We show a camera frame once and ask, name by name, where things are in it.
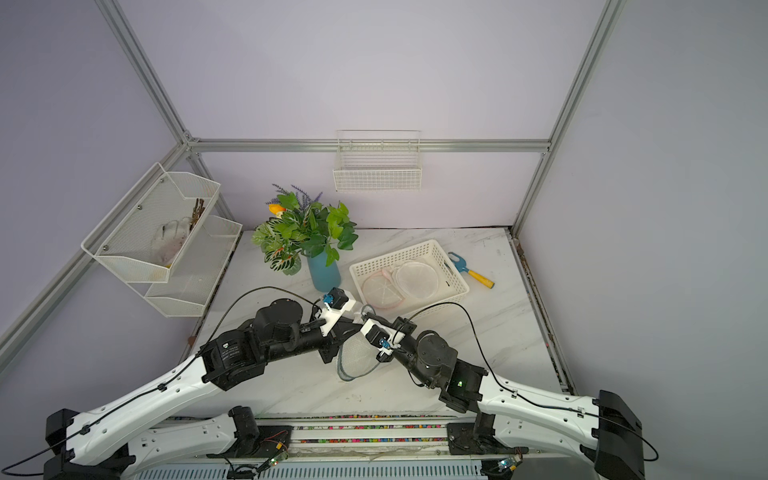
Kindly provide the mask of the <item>pink rimmed mesh laundry bag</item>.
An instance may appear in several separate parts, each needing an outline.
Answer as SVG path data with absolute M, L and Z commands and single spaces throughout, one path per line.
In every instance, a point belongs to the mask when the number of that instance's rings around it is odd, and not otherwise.
M 382 272 L 371 275 L 363 282 L 362 295 L 375 309 L 392 309 L 404 301 L 391 276 Z

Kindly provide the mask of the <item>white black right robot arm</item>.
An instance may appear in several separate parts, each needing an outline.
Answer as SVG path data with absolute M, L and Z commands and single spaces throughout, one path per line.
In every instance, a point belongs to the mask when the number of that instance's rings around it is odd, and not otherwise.
M 475 413 L 478 442 L 569 455 L 605 479 L 644 478 L 642 423 L 620 395 L 607 390 L 595 397 L 567 395 L 498 377 L 461 360 L 432 330 L 413 335 L 405 324 L 369 319 L 363 332 L 378 361 L 396 360 L 418 385 L 438 390 L 449 409 Z

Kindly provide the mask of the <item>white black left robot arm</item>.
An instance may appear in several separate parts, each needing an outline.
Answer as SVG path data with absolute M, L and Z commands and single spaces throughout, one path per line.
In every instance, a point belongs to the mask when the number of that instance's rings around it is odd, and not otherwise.
M 361 329 L 356 307 L 356 300 L 339 289 L 309 312 L 294 300 L 275 300 L 136 391 L 92 411 L 62 409 L 50 415 L 46 440 L 53 456 L 44 464 L 44 478 L 124 479 L 195 455 L 234 459 L 264 452 L 277 438 L 261 433 L 245 406 L 180 427 L 159 424 L 262 375 L 278 360 L 316 351 L 323 362 L 331 362 Z

